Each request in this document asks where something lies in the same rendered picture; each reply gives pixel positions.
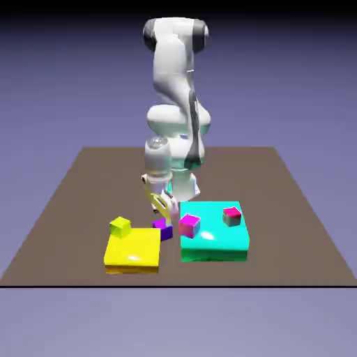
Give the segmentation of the large yellow box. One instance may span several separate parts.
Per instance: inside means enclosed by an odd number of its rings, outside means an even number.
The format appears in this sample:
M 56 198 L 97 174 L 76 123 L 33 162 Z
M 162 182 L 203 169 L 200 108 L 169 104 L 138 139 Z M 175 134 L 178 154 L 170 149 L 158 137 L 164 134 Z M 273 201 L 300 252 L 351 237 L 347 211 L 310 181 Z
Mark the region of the large yellow box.
M 134 228 L 123 237 L 111 234 L 104 265 L 107 274 L 157 273 L 160 259 L 160 230 Z

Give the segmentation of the small yellow cube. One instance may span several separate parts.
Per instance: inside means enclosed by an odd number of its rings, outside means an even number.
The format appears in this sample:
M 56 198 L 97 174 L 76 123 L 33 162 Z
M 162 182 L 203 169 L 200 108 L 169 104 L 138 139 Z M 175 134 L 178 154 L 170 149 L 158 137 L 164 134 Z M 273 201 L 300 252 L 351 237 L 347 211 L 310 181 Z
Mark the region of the small yellow cube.
M 117 217 L 109 223 L 109 231 L 111 236 L 123 238 L 131 231 L 131 222 L 123 217 Z

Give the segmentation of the small purple cube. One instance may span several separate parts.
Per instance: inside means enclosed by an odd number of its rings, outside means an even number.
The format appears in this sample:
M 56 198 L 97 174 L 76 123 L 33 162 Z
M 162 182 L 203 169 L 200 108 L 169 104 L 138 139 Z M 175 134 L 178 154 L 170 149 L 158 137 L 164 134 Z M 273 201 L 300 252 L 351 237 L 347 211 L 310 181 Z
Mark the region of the small purple cube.
M 166 241 L 173 237 L 173 225 L 168 224 L 165 218 L 154 220 L 152 222 L 152 228 L 160 230 L 160 240 Z

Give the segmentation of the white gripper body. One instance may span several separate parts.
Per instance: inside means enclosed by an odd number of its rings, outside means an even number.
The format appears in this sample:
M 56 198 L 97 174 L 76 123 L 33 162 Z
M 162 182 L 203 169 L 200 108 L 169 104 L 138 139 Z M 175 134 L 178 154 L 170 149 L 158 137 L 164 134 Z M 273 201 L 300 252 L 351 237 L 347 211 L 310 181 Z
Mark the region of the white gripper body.
M 168 225 L 171 225 L 179 216 L 179 204 L 176 198 L 166 189 L 162 189 L 160 194 L 156 194 L 145 185 L 144 191 L 155 210 L 166 219 Z

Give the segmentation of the small crimson cube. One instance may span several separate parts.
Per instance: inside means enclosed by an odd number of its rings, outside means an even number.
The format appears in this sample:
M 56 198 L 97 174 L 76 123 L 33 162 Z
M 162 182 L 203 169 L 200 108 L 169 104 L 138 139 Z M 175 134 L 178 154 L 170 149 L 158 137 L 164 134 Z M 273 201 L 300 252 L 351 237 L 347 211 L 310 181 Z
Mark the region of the small crimson cube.
M 241 223 L 241 217 L 241 212 L 235 206 L 223 209 L 222 219 L 228 227 L 239 226 Z

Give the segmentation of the large cyan box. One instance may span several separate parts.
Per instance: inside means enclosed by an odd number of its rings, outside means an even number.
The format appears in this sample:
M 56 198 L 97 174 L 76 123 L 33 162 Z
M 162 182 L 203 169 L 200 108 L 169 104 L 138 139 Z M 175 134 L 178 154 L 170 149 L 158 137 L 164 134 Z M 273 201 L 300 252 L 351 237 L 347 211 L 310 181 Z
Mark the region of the large cyan box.
M 245 261 L 250 236 L 241 217 L 239 225 L 230 227 L 223 220 L 226 208 L 241 210 L 238 201 L 190 201 L 181 203 L 181 217 L 200 218 L 199 231 L 193 238 L 180 235 L 181 261 Z

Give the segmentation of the small magenta cube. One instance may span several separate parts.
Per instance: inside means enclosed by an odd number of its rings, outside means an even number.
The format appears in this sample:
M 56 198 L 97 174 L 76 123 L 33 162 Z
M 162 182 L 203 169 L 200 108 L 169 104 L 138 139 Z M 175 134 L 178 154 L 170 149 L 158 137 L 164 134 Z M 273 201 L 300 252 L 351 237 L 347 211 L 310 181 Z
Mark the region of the small magenta cube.
M 187 238 L 194 238 L 198 231 L 200 230 L 201 218 L 185 214 L 178 221 L 178 233 L 180 236 L 185 236 Z

